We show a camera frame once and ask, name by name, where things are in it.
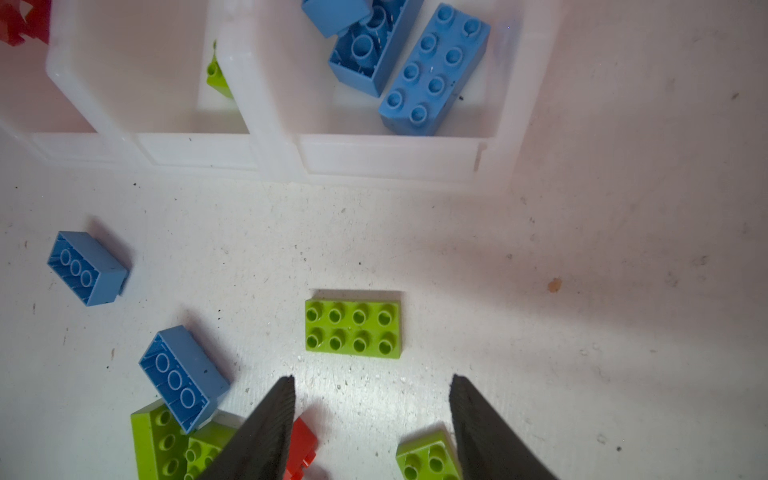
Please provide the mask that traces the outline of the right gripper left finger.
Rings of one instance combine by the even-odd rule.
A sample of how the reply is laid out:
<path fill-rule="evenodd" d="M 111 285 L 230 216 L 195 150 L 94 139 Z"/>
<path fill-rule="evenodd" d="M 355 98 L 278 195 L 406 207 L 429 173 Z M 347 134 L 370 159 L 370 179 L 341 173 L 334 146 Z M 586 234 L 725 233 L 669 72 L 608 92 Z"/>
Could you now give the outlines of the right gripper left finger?
<path fill-rule="evenodd" d="M 279 378 L 198 479 L 282 479 L 295 405 L 294 377 Z"/>

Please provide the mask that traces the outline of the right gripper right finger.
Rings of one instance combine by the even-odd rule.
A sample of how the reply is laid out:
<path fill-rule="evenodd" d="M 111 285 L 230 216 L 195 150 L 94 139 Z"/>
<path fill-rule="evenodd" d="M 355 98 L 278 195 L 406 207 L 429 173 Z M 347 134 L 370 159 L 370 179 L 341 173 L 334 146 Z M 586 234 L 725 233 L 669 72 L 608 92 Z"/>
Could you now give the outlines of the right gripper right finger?
<path fill-rule="evenodd" d="M 556 479 L 467 377 L 453 376 L 449 404 L 466 479 Z"/>

